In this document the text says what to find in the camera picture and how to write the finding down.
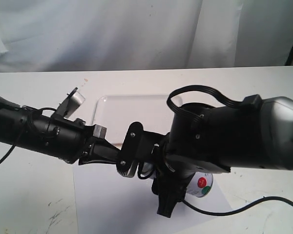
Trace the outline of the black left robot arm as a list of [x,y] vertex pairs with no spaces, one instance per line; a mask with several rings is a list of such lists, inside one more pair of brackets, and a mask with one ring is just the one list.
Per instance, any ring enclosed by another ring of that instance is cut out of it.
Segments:
[[0,142],[53,156],[73,164],[116,164],[119,149],[103,137],[94,136],[95,126],[82,119],[70,121],[44,109],[19,106],[0,97]]

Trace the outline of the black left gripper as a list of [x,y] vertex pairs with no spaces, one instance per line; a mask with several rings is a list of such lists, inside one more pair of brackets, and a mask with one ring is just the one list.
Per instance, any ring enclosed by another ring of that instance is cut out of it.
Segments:
[[78,165],[115,165],[120,149],[106,139],[94,139],[94,128],[94,125],[58,125],[55,136],[46,142],[46,154],[68,164],[79,160]]

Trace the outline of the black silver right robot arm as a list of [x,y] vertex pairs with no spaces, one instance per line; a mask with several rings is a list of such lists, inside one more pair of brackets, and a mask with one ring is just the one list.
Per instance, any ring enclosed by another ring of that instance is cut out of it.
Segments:
[[170,217],[185,202],[196,172],[229,173],[231,168],[293,170],[293,100],[287,97],[245,98],[247,106],[182,105],[197,114],[200,124],[176,114],[166,135],[148,132],[156,167],[152,192],[159,215]]

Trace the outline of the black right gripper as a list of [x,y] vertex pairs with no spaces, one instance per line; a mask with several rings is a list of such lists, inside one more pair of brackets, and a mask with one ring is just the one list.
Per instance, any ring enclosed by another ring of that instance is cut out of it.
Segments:
[[158,196],[157,214],[164,217],[171,217],[176,204],[184,200],[187,186],[193,178],[166,159],[168,137],[169,134],[161,136],[160,141],[154,143],[149,154],[151,163],[139,162],[137,171],[139,179],[153,179],[151,190]]

